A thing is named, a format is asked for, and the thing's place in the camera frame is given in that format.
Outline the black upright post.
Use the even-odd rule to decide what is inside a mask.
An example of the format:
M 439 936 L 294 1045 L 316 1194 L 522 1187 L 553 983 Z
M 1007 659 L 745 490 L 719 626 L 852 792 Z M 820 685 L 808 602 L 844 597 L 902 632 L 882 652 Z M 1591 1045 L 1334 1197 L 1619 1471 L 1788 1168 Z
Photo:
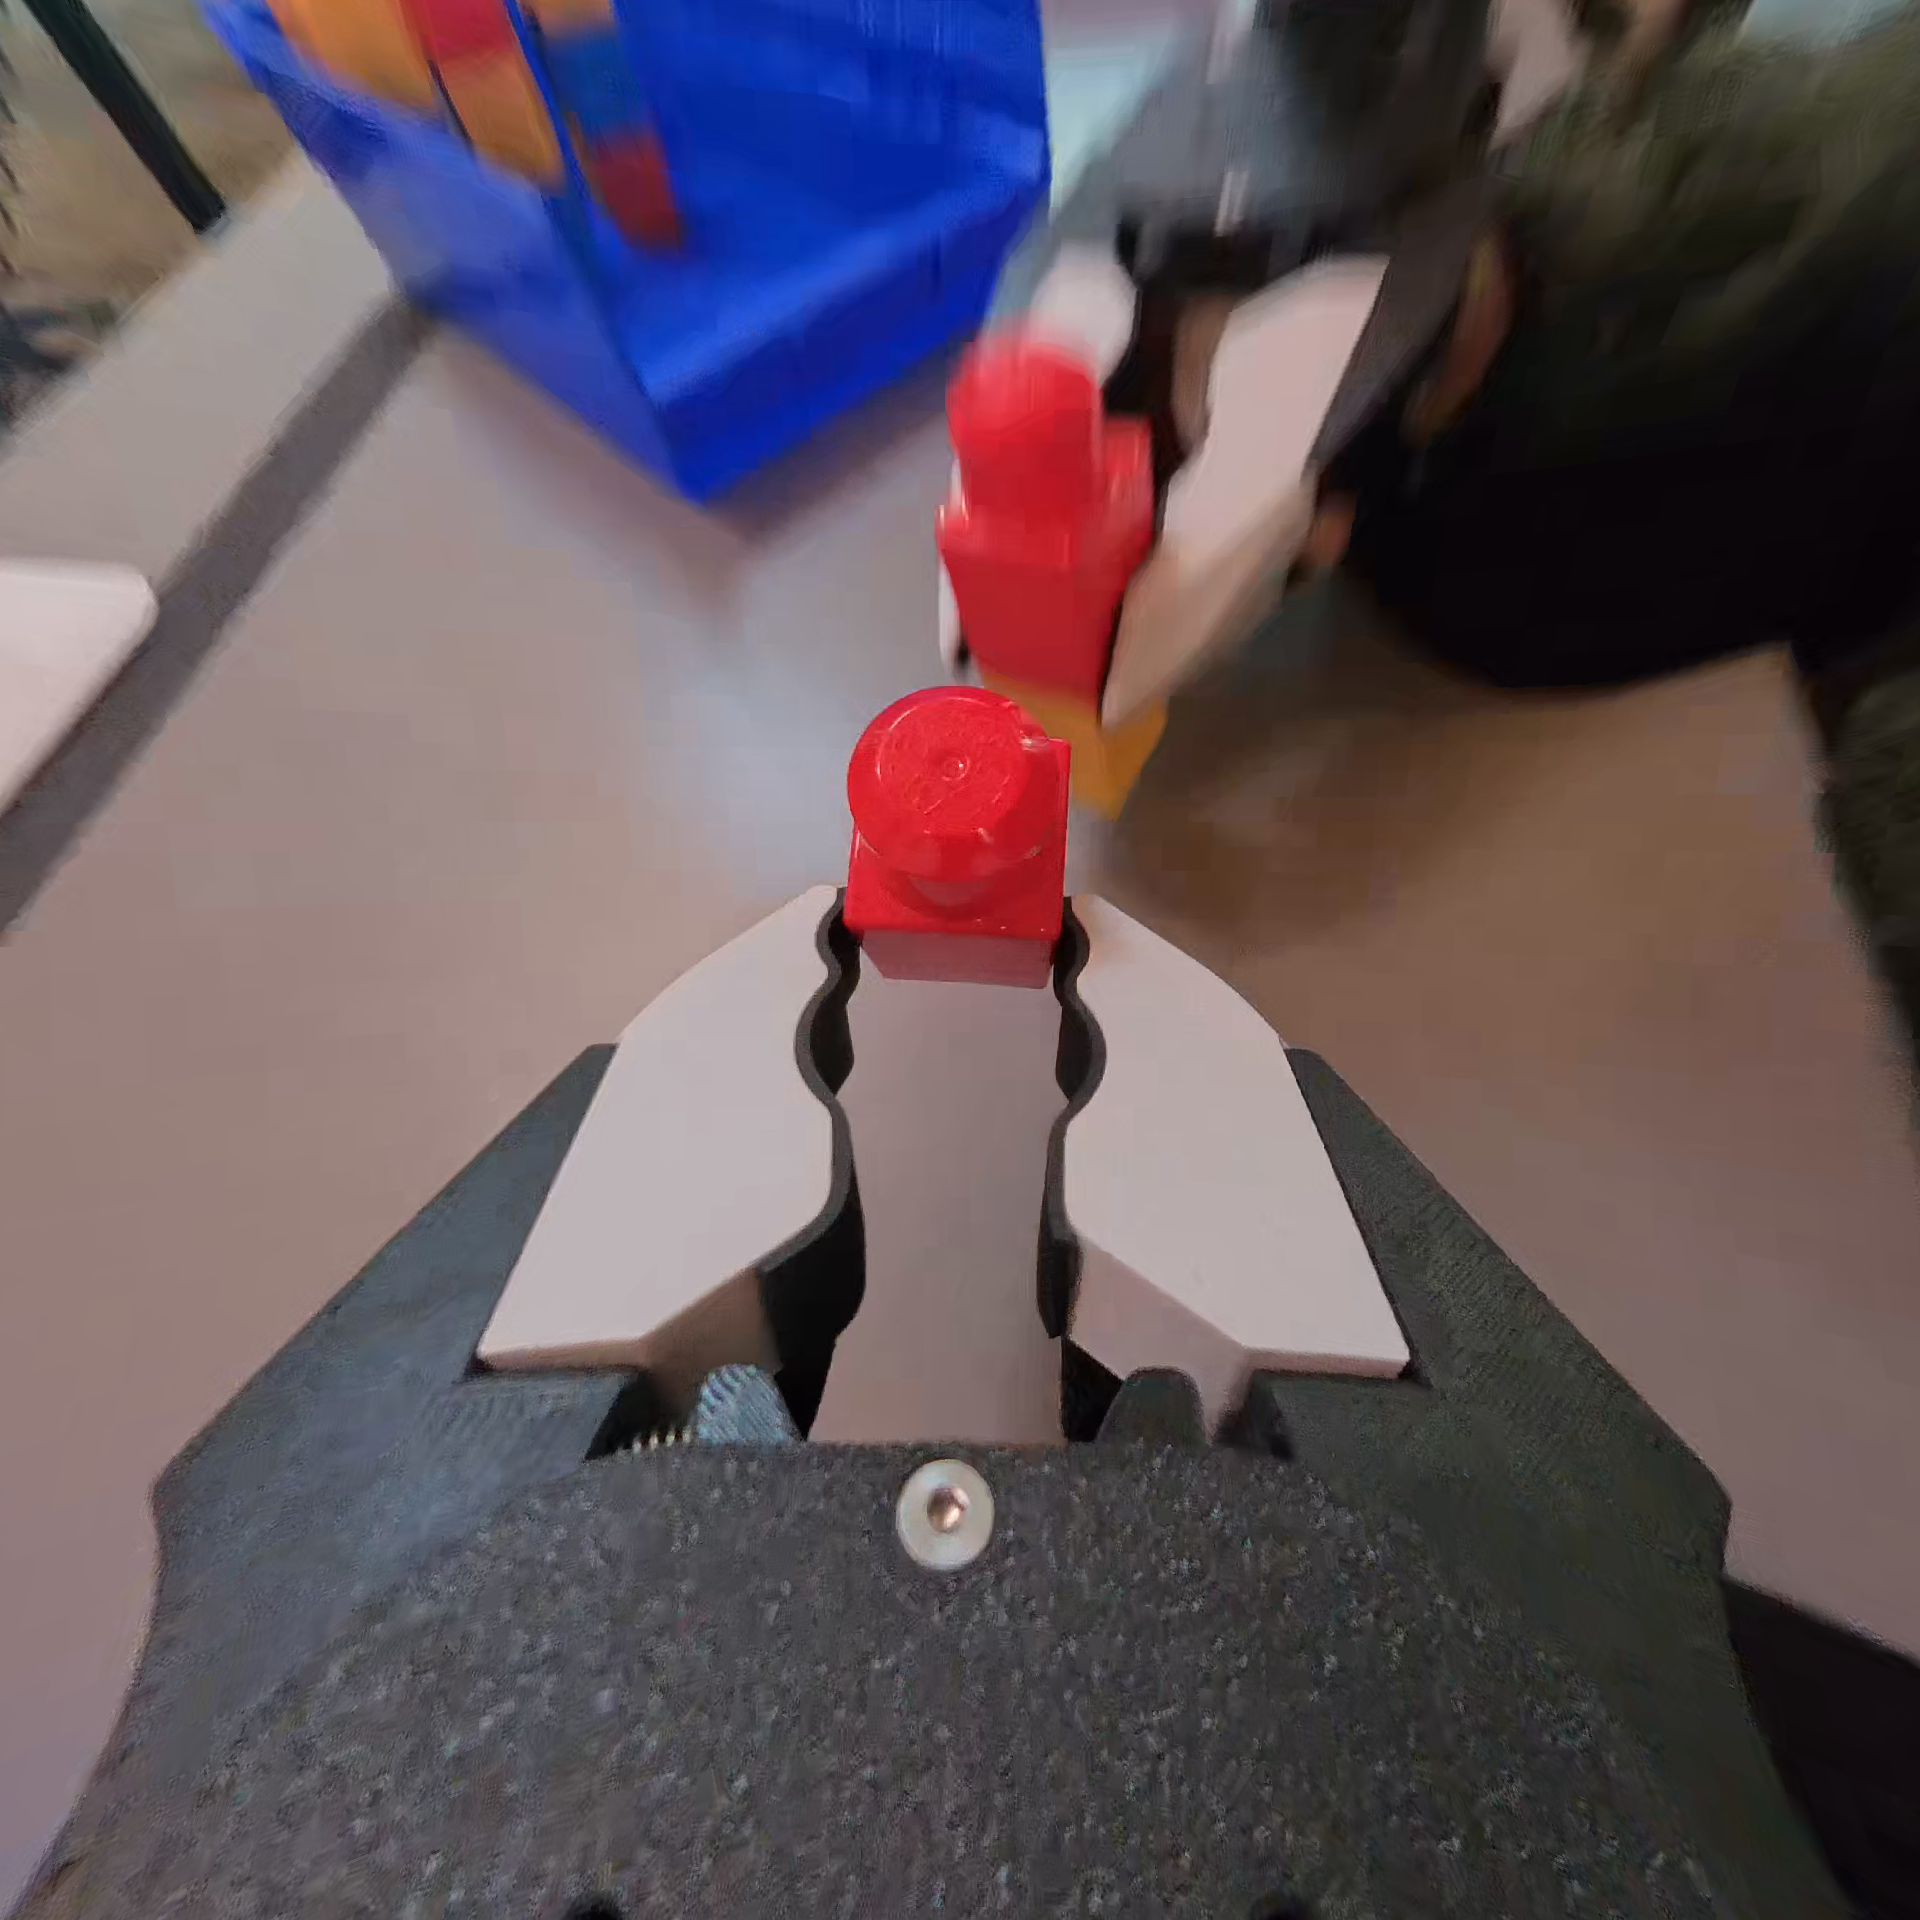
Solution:
M 52 41 L 87 98 L 107 113 L 126 148 L 167 197 L 173 211 L 195 233 L 208 234 L 230 215 L 227 197 L 187 149 L 180 129 L 163 113 L 150 87 L 126 57 L 121 47 L 101 25 L 87 4 L 23 4 L 39 32 Z

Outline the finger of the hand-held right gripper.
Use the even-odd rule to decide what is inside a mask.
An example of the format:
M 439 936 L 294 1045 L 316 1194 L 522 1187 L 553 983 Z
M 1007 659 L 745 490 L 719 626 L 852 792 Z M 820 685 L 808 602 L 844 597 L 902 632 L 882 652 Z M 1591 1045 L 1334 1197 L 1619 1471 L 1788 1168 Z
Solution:
M 1138 300 L 1138 284 L 1113 252 L 1059 247 L 1031 298 L 996 311 L 984 332 L 1037 335 L 1082 359 L 1094 378 L 1112 378 L 1135 347 Z
M 1193 681 L 1284 592 L 1309 534 L 1313 447 L 1381 276 L 1384 256 L 1329 256 L 1254 295 L 1185 300 L 1168 399 L 1188 455 L 1119 602 L 1102 690 L 1108 727 Z

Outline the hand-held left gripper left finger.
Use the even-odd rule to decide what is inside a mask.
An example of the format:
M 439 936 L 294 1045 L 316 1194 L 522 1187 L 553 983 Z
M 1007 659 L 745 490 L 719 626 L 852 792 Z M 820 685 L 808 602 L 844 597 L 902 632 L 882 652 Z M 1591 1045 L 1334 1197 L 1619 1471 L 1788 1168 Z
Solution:
M 866 1293 L 848 1003 L 817 885 L 661 988 L 612 1049 L 477 1342 L 490 1371 L 638 1371 L 674 1410 L 723 1364 L 815 1422 Z

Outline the poster board stand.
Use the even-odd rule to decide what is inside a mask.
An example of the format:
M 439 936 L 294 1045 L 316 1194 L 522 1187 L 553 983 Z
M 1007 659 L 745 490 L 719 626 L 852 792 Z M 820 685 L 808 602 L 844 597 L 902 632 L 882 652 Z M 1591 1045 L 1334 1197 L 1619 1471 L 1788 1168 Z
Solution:
M 127 564 L 5 558 L 5 807 L 23 792 L 158 621 Z

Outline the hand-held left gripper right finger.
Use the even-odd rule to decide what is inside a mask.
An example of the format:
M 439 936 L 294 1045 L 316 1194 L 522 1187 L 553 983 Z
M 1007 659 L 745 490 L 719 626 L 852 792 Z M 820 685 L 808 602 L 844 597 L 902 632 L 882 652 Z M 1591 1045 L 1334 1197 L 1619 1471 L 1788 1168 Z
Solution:
M 1131 1378 L 1401 1378 L 1410 1349 L 1276 1027 L 1103 899 L 1055 951 L 1040 1310 Z

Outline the person's right hand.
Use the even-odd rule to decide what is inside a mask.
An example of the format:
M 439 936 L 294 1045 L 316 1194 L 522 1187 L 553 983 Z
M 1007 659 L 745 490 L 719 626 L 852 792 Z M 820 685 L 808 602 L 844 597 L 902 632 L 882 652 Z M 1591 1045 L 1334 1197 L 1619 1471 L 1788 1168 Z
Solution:
M 1436 442 L 1475 399 L 1492 371 L 1519 311 L 1519 276 L 1500 234 L 1487 234 L 1468 264 L 1468 282 L 1436 363 L 1404 408 L 1410 443 Z

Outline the blue plastic bin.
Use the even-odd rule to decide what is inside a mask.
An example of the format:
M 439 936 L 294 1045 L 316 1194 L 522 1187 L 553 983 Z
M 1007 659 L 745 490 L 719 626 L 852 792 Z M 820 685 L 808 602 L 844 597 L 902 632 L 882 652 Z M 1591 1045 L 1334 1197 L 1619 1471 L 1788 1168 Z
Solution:
M 618 4 L 684 215 L 626 246 L 549 105 L 554 189 L 453 117 L 352 91 L 267 4 L 207 23 L 396 284 L 685 498 L 804 443 L 985 318 L 1051 185 L 1040 4 Z

